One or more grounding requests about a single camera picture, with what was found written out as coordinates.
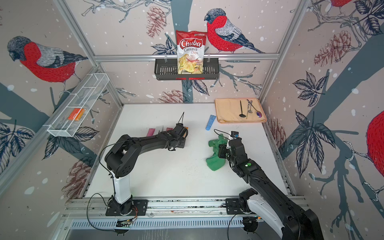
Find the magenta toothpaste tube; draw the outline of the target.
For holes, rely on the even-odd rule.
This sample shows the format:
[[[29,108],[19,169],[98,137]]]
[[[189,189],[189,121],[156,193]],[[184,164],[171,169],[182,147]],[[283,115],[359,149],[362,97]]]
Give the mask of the magenta toothpaste tube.
[[[155,130],[156,130],[156,129],[152,129],[152,128],[149,129],[148,132],[147,132],[147,137],[153,136],[154,133],[155,133]]]

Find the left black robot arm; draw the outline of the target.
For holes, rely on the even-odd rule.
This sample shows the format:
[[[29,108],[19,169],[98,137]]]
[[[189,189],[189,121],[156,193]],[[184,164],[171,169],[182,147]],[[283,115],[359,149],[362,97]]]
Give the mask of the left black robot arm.
[[[133,206],[133,196],[130,189],[129,174],[134,169],[139,155],[158,149],[175,151],[185,147],[188,128],[182,123],[157,135],[141,138],[132,138],[123,135],[112,146],[105,156],[107,169],[112,175],[114,194],[109,208],[117,208],[117,213],[126,216],[130,214]]]

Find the blue toothpaste tube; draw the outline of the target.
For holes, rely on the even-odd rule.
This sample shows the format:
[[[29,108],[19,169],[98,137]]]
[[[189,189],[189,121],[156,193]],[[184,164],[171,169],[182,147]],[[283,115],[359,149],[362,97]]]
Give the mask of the blue toothpaste tube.
[[[207,125],[206,125],[206,130],[207,130],[207,131],[209,131],[209,130],[211,129],[211,127],[212,127],[212,125],[213,125],[215,119],[216,119],[216,116],[214,116],[214,115],[210,115],[209,120],[208,120],[208,123],[207,123]]]

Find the green cleaning cloth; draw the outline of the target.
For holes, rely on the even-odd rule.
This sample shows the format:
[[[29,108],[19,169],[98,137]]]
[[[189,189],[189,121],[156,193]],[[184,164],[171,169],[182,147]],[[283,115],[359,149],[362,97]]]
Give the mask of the green cleaning cloth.
[[[209,141],[209,147],[213,149],[213,155],[206,159],[206,163],[210,170],[217,171],[225,165],[226,160],[219,157],[219,148],[220,145],[226,145],[227,143],[228,140],[223,134],[220,134],[218,139]]]

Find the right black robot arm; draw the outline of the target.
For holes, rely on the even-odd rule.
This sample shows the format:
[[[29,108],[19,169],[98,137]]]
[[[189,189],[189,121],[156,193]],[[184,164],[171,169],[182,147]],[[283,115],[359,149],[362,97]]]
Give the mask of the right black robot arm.
[[[220,145],[218,156],[228,160],[234,173],[251,186],[239,194],[242,212],[260,216],[282,240],[324,238],[317,215],[288,198],[262,168],[248,158],[240,138]]]

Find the white toothpaste tube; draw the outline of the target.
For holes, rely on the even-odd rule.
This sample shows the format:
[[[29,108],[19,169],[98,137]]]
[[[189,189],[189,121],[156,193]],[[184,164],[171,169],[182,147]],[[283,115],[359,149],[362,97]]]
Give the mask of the white toothpaste tube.
[[[164,131],[164,126],[157,126],[155,129],[155,135]]]

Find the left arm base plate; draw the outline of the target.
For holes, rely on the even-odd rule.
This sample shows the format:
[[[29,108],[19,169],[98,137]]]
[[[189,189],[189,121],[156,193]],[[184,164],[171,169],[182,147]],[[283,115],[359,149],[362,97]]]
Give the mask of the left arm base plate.
[[[108,202],[106,216],[108,217],[123,217],[123,216],[145,216],[148,200],[134,200],[128,199],[123,204],[119,204],[115,199],[111,199]]]

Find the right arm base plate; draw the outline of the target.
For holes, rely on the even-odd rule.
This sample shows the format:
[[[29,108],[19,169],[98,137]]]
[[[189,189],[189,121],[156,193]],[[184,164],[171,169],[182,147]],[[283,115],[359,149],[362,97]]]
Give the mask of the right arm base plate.
[[[248,200],[228,198],[225,199],[225,203],[222,204],[222,207],[226,209],[228,215],[259,215],[267,210],[266,206],[255,198],[249,198]]]

